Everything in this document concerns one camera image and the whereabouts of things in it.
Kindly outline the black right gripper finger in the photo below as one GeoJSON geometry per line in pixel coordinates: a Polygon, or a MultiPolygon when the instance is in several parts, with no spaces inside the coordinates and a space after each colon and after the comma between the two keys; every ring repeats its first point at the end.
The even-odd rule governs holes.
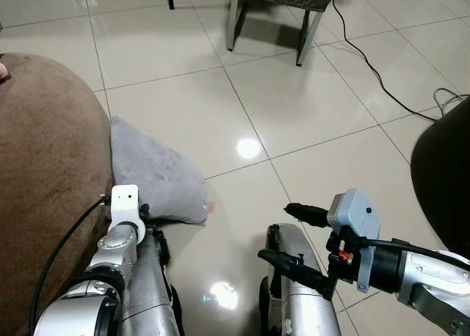
{"type": "Polygon", "coordinates": [[[259,258],[268,262],[276,272],[285,276],[293,282],[298,282],[320,293],[327,293],[327,277],[322,275],[318,269],[305,264],[302,256],[293,256],[289,253],[262,249],[258,252],[259,258]]]}
{"type": "Polygon", "coordinates": [[[286,205],[285,212],[294,216],[298,221],[308,223],[314,227],[328,227],[328,210],[319,208],[319,206],[297,204],[291,202],[286,205]]]}

